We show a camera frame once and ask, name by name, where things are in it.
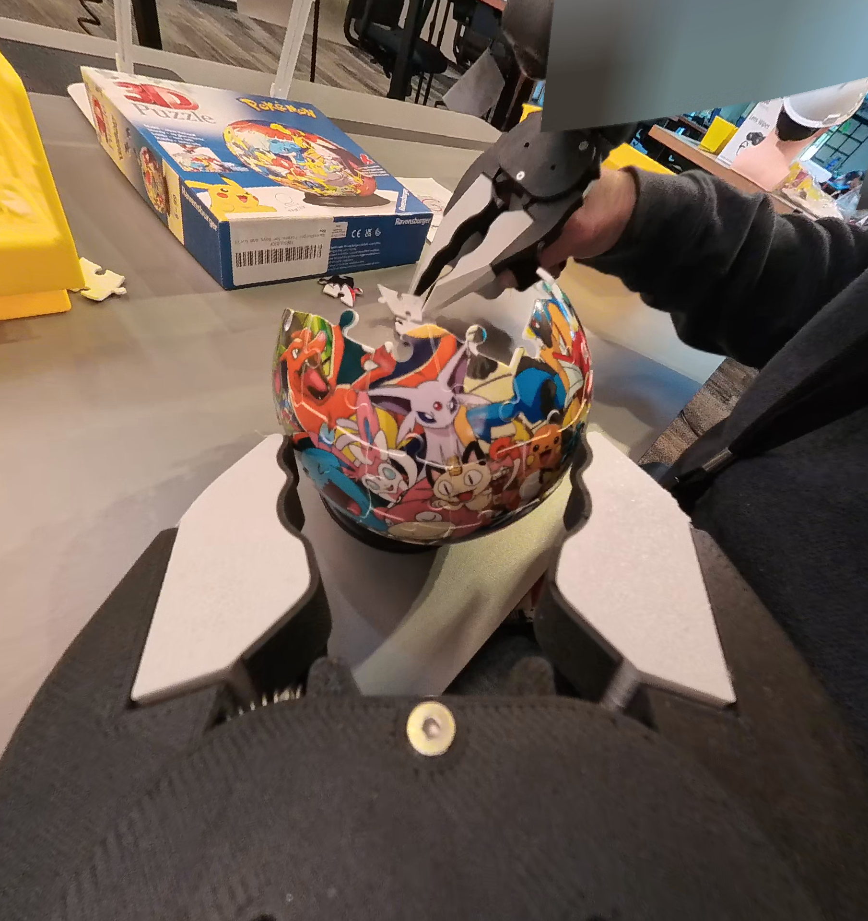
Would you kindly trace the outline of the black ball stand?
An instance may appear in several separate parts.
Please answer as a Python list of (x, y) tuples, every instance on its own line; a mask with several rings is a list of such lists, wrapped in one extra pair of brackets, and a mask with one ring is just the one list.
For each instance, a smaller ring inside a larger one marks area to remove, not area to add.
[(415, 555), (427, 551), (435, 551), (444, 546), (457, 544), (456, 540), (436, 539), (433, 541), (418, 541), (414, 539), (402, 539), (390, 536), (384, 531), (375, 531), (368, 528), (348, 514), (343, 512), (338, 506), (329, 503), (323, 496), (320, 496), (323, 507), (333, 521), (336, 522), (339, 529), (348, 534), (351, 538), (369, 546), (375, 550), (384, 551), (392, 554)]

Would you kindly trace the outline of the white desk stand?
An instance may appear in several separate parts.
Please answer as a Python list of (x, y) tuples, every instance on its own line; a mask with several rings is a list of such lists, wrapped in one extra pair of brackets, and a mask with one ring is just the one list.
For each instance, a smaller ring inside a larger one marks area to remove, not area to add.
[[(302, 48), (306, 26), (311, 9), (317, 2), (292, 2), (289, 22), (279, 54), (276, 74), (270, 86), (269, 95), (277, 98), (289, 98), (295, 67)], [(114, 1), (116, 32), (117, 71), (129, 75), (135, 74), (133, 46), (133, 2)]]

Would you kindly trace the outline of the person's right hand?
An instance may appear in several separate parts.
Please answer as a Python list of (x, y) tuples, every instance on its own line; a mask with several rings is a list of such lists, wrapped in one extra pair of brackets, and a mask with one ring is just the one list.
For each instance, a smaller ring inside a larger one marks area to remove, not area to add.
[(635, 175), (630, 168), (604, 169), (558, 236), (544, 246), (541, 267), (559, 275), (570, 260), (584, 262), (610, 250), (624, 234), (636, 196)]

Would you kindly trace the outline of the white puzzle piece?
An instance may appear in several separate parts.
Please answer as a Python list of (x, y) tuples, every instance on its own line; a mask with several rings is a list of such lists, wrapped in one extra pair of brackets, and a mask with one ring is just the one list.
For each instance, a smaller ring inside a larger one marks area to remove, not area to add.
[(401, 293), (384, 284), (378, 284), (379, 302), (391, 311), (396, 325), (416, 327), (424, 318), (426, 295)]
[(100, 303), (111, 296), (127, 294), (126, 278), (123, 275), (111, 270), (105, 270), (100, 265), (85, 258), (80, 259), (80, 268), (82, 271), (82, 285), (78, 289), (73, 289), (73, 291), (82, 297)]

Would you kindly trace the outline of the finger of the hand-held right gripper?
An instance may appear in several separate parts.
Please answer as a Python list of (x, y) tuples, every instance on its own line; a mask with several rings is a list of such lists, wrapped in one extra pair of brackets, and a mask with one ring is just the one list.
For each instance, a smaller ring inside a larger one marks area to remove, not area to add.
[(451, 199), (433, 241), (417, 263), (409, 294), (461, 296), (492, 275), (487, 252), (474, 252), (499, 213), (493, 180), (479, 175), (462, 194)]
[(523, 291), (537, 280), (537, 250), (543, 231), (529, 214), (501, 214), (481, 240), (461, 244), (460, 226), (448, 220), (424, 259), (424, 312), (436, 313), (470, 294), (496, 298)]

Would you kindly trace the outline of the white instruction sheet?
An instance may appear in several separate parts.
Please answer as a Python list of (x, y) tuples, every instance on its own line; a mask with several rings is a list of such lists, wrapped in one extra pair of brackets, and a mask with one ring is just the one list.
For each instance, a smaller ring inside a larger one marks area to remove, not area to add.
[(440, 218), (451, 198), (451, 191), (433, 178), (404, 178), (403, 185), (433, 214), (430, 233), (440, 225)]

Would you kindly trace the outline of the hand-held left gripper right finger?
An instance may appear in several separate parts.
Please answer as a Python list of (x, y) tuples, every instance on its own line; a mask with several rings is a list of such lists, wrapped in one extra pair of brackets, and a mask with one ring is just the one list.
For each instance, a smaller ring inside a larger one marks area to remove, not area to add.
[(602, 433), (583, 445), (534, 616), (539, 644), (580, 696), (610, 710), (647, 687), (731, 707), (687, 516)]

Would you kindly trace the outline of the person's right forearm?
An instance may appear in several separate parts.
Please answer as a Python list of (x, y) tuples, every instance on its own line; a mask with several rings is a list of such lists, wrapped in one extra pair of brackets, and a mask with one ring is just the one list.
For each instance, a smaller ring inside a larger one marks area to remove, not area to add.
[(776, 213), (701, 171), (630, 172), (624, 233), (582, 262), (670, 314), (685, 344), (760, 371), (821, 313), (831, 344), (868, 319), (868, 226)]

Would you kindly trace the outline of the small yellow bin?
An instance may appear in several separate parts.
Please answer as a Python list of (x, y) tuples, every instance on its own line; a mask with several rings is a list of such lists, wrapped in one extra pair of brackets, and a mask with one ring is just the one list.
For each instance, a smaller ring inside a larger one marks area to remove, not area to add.
[(614, 147), (601, 163), (601, 169), (605, 170), (620, 170), (625, 168), (635, 168), (665, 176), (675, 175), (669, 167), (658, 163), (631, 144), (620, 144)]

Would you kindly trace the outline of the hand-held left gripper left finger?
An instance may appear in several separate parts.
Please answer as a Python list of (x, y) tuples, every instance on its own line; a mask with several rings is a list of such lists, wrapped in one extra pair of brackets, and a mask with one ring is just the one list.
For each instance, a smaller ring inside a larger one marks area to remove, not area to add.
[(302, 535), (290, 443), (264, 438), (182, 516), (131, 691), (160, 703), (212, 685), (251, 701), (297, 683), (331, 614)]

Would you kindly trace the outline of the colourful puzzle ball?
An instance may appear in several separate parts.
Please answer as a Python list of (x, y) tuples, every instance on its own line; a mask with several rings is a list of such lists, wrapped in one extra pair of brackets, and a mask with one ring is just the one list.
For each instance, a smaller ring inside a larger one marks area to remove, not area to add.
[(539, 272), (508, 361), (485, 324), (403, 326), (356, 341), (339, 319), (287, 307), (272, 369), (279, 423), (318, 494), (390, 536), (458, 542), (535, 510), (568, 474), (592, 402), (585, 330)]

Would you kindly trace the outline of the blue puzzle box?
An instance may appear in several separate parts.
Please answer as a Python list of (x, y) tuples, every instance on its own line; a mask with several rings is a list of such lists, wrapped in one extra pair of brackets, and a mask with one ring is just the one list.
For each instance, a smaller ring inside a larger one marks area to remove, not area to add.
[(224, 289), (416, 262), (434, 214), (308, 102), (83, 66), (97, 138)]

